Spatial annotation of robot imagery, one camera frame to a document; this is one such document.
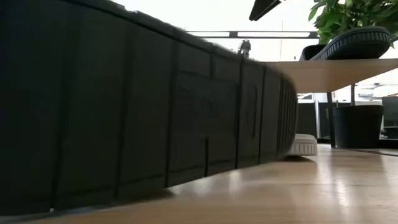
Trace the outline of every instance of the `wooden floor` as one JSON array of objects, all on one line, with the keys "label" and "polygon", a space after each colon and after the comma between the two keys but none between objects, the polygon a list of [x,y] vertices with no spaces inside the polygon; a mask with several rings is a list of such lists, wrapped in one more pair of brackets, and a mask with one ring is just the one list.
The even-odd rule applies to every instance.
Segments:
[{"label": "wooden floor", "polygon": [[319,145],[179,185],[164,198],[29,223],[398,223],[398,157]]}]

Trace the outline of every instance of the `potted plant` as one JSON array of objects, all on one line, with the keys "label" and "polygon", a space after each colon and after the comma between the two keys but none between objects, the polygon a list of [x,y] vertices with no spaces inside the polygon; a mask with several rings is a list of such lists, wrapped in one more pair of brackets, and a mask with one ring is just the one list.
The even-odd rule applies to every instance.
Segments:
[{"label": "potted plant", "polygon": [[[319,52],[309,60],[379,58],[398,35],[398,0],[319,0],[308,20],[315,18],[320,36]],[[377,147],[383,107],[355,106],[355,84],[351,86],[351,106],[334,108],[338,147]]]}]

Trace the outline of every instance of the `black monitor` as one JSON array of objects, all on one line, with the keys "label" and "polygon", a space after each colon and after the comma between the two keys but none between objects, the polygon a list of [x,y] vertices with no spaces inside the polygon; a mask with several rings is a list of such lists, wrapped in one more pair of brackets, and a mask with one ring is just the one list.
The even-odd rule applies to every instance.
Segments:
[{"label": "black monitor", "polygon": [[384,126],[398,126],[398,96],[388,96],[382,98],[384,106]]},{"label": "black monitor", "polygon": [[273,8],[280,4],[281,0],[256,0],[251,10],[249,19],[251,21],[259,20],[263,15],[267,14]]}]

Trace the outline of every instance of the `black plant pot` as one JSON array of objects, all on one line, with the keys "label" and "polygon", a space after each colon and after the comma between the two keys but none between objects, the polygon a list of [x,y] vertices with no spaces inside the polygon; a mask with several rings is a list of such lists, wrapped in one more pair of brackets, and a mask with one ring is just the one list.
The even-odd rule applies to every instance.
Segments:
[{"label": "black plant pot", "polygon": [[334,108],[333,111],[337,147],[379,147],[383,106],[344,106]]}]

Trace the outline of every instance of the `desk leg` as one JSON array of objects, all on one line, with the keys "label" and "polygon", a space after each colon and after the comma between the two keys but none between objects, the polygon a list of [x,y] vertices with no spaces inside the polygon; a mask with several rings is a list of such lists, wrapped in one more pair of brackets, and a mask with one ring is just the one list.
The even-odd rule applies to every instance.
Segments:
[{"label": "desk leg", "polygon": [[336,147],[335,139],[335,118],[333,116],[333,99],[331,97],[331,92],[328,95],[328,115],[329,115],[329,127],[330,127],[330,146],[332,148]]}]

